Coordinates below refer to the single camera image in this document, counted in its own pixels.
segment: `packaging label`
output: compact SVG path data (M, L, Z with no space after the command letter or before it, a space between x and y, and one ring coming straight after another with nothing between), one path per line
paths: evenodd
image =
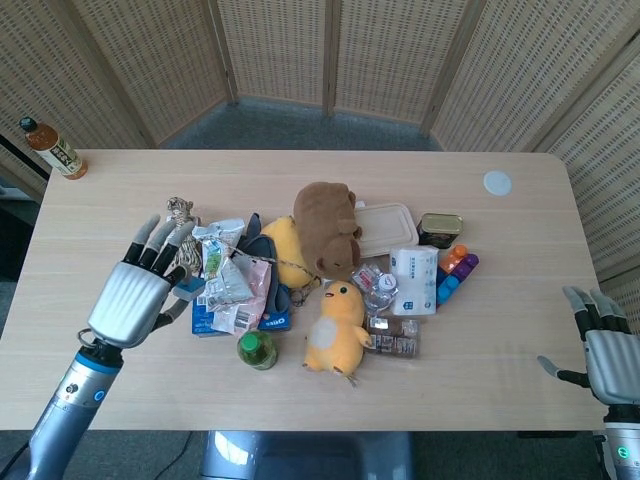
M56 144L49 150L36 150L36 153L49 165L60 170L63 175L73 175L82 167L82 160L62 137L58 137Z

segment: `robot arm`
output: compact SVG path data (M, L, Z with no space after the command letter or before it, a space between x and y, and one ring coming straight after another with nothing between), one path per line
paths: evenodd
M0 470L0 480L61 479L122 368L122 350L140 345L149 333L172 323L189 305L187 300L178 300L160 313L170 290L187 275L182 266L164 273L193 223L180 228L161 250L175 223L164 224L147 243L159 221L160 216L155 216L143 225L113 269L89 316L89 328L78 334L82 347L38 420L28 447ZM88 331L95 337L91 343L82 338Z
M618 480L640 480L640 337L631 333L618 304L599 291L563 292L584 345L587 373L562 370L543 356L538 361L552 376L590 388L609 407L604 422Z

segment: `bamboo folding screen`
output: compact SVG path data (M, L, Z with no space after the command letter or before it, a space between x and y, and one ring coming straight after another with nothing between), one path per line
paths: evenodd
M558 156L599 279L640 268L637 0L34 0L0 27L4 135L40 165L25 114L79 148L155 148L243 96L322 106ZM44 193L4 151L0 176Z

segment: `tin can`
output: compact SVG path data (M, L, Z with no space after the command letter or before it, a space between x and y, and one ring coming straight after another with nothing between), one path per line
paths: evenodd
M443 213L425 213L418 223L420 245L449 248L462 233L462 217Z

